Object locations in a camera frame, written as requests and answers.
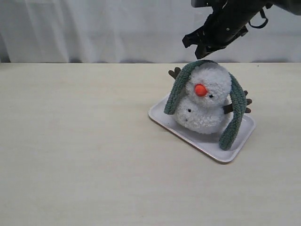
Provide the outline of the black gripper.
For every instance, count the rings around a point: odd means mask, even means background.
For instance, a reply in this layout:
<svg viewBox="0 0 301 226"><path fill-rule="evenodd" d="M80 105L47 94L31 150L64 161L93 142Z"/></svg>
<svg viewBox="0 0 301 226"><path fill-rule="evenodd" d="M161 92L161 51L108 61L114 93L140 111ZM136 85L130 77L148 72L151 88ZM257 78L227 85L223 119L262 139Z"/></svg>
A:
<svg viewBox="0 0 301 226"><path fill-rule="evenodd" d="M186 34L182 43L185 48L197 45L195 56L202 59L218 50L225 49L236 38L245 35L246 25L251 24L252 18L260 13L264 22L252 28L261 29L268 23L264 8L271 8L268 0L228 0L226 4L215 10L208 17L203 27Z"/></svg>

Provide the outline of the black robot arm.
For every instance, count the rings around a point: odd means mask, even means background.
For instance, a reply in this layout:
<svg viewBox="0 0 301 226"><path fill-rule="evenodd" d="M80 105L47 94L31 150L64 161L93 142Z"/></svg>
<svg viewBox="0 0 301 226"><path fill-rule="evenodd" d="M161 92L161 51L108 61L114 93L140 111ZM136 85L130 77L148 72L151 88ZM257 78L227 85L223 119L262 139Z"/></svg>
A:
<svg viewBox="0 0 301 226"><path fill-rule="evenodd" d="M182 39L185 48L197 46L197 59L225 49L237 38L246 35L247 25L255 29L265 27L269 21L265 8L276 6L293 15L301 14L299 0L192 0L191 5L194 8L212 8L204 24Z"/></svg>

